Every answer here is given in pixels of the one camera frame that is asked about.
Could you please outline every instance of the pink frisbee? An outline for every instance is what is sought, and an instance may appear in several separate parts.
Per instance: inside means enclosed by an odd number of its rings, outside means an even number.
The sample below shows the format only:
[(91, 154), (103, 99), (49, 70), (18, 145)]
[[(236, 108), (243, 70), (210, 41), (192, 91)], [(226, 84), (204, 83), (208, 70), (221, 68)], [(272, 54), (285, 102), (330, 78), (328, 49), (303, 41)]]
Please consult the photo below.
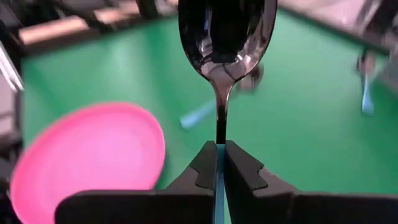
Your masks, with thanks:
[(162, 128), (148, 111), (105, 103), (46, 129), (19, 159), (11, 202), (23, 224), (53, 224), (57, 205), (82, 190), (149, 190), (163, 168)]

